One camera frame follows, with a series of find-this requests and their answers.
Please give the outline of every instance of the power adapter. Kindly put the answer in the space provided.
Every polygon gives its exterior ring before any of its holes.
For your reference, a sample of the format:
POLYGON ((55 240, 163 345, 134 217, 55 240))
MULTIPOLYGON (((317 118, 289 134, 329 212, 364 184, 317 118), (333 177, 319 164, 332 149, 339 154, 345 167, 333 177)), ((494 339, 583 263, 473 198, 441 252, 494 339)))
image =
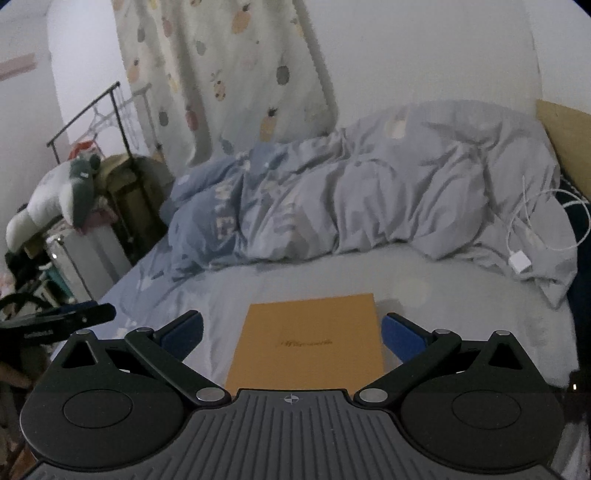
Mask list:
POLYGON ((531 261, 527 255, 523 253, 523 250, 519 250, 518 252, 511 254, 509 257, 509 265, 515 273, 520 274, 531 267, 531 261))

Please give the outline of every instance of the blue gripper pad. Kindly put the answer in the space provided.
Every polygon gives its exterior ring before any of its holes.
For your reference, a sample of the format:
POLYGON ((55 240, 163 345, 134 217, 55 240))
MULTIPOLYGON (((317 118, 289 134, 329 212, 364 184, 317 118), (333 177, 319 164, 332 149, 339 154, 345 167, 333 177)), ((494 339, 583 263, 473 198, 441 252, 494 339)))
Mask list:
POLYGON ((431 333, 395 313, 382 319, 382 341, 402 363, 427 348, 431 333))
POLYGON ((158 331, 157 343, 182 362, 203 339, 203 317, 191 310, 169 325, 158 331))

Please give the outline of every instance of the red object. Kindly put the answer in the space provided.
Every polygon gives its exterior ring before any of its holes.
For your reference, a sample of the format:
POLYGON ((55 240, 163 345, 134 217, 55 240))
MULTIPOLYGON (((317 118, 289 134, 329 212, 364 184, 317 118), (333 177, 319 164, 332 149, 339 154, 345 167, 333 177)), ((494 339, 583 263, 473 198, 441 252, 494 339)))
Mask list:
POLYGON ((191 132, 194 132, 199 128, 199 120, 197 119, 197 114, 195 112, 188 109, 187 113, 185 113, 185 118, 187 119, 187 125, 191 132))
POLYGON ((78 155, 80 155, 81 152, 84 151, 97 151, 101 158, 104 157, 103 152, 94 140, 86 140, 84 142, 78 142, 74 144, 72 150, 70 151, 70 155, 68 155, 68 160, 74 160, 78 155))

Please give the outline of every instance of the white charging cable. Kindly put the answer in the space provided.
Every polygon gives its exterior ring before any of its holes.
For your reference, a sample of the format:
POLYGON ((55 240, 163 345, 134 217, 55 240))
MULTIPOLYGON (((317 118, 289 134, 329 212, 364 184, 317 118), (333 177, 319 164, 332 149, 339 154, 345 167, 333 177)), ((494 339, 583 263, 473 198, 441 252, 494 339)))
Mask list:
POLYGON ((513 230, 513 223, 515 222, 515 219, 517 218, 517 215, 519 215, 521 209, 525 209, 525 217, 527 218, 527 225, 530 228, 530 230, 534 231, 534 228, 531 225, 530 213, 527 210, 527 204, 530 201, 536 199, 537 197, 544 195, 546 193, 557 193, 557 192, 565 193, 566 195, 570 195, 571 197, 574 198, 574 201, 565 203, 563 205, 563 207, 566 208, 566 207, 570 207, 570 206, 576 205, 576 204, 583 205, 583 208, 585 209, 585 213, 587 213, 587 220, 589 222, 589 227, 587 227, 587 232, 583 235, 583 238, 581 238, 581 240, 579 240, 576 244, 571 245, 569 247, 563 247, 563 248, 551 247, 549 245, 546 245, 546 243, 540 238, 540 241, 548 250, 552 250, 554 252, 564 252, 567 250, 571 250, 573 248, 577 248, 585 240, 587 240, 587 237, 591 233, 591 213, 589 213, 589 208, 585 204, 584 200, 577 197, 574 193, 569 192, 568 190, 563 190, 563 189, 542 190, 541 192, 536 193, 533 197, 528 198, 525 195, 525 176, 522 176, 521 180, 522 180, 522 186, 523 186, 523 204, 520 208, 518 208, 515 211, 515 213, 513 214, 513 217, 511 217, 511 221, 509 222, 509 226, 507 227, 507 237, 506 237, 507 251, 509 252, 509 265, 513 268, 513 270, 515 270, 516 273, 521 273, 524 270, 526 270, 527 268, 529 268, 531 266, 531 261, 529 258, 527 258, 527 256, 523 253, 522 250, 519 250, 518 252, 514 252, 513 250, 511 250, 511 247, 509 246, 509 237, 511 236, 511 231, 513 230))

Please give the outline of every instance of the wooden headboard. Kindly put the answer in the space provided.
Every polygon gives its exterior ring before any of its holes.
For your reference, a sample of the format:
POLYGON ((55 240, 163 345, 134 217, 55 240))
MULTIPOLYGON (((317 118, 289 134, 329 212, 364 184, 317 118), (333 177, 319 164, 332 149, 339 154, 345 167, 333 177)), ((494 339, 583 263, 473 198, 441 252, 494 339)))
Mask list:
POLYGON ((538 100, 537 118, 546 128, 560 165, 591 199, 591 115, 538 100))

